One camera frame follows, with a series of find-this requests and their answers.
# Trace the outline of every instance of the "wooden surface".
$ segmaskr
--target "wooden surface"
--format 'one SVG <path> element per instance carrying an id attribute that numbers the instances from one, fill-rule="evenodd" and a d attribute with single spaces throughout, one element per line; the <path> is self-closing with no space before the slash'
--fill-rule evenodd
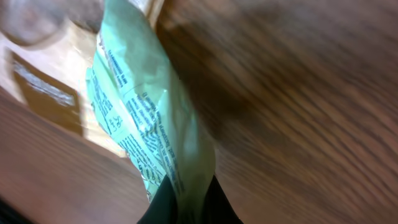
<path id="1" fill-rule="evenodd" d="M 397 21 L 394 0 L 166 0 L 158 36 L 244 223 L 397 223 Z M 30 217 L 143 214 L 129 166 L 4 98 L 0 124 L 0 195 Z"/>

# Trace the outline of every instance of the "light green plastic wrapper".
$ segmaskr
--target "light green plastic wrapper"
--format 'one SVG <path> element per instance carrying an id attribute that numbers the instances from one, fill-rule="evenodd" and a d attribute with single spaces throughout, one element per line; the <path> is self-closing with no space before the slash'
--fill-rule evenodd
<path id="1" fill-rule="evenodd" d="M 140 10 L 106 0 L 88 96 L 103 129 L 140 170 L 151 201 L 165 175 L 179 214 L 199 217 L 215 172 L 212 140 Z"/>

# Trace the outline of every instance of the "brown label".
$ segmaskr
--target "brown label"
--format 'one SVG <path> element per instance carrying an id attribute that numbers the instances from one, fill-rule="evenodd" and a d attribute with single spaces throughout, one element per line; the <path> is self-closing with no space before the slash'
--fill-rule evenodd
<path id="1" fill-rule="evenodd" d="M 12 53 L 12 71 L 28 106 L 45 119 L 83 135 L 76 90 Z"/>

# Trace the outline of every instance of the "black object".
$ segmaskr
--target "black object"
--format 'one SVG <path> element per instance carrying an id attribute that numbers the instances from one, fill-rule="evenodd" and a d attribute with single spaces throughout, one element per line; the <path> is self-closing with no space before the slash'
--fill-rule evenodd
<path id="1" fill-rule="evenodd" d="M 148 210 L 138 224 L 175 224 L 177 217 L 177 201 L 173 187 L 170 179 L 165 176 Z M 201 224 L 214 223 L 243 224 L 236 216 L 215 176 L 207 191 L 201 216 Z M 191 222 L 184 220 L 183 224 L 191 224 Z"/>
<path id="2" fill-rule="evenodd" d="M 0 224 L 33 224 L 0 198 Z"/>

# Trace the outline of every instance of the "brown wood grain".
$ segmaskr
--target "brown wood grain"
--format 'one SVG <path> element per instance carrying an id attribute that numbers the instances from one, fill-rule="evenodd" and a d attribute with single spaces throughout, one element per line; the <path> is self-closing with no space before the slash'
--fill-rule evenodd
<path id="1" fill-rule="evenodd" d="M 398 222 L 397 21 L 394 0 L 165 1 L 159 39 L 244 223 Z M 0 140 L 0 195 L 35 221 L 147 208 L 131 167 L 5 97 Z"/>

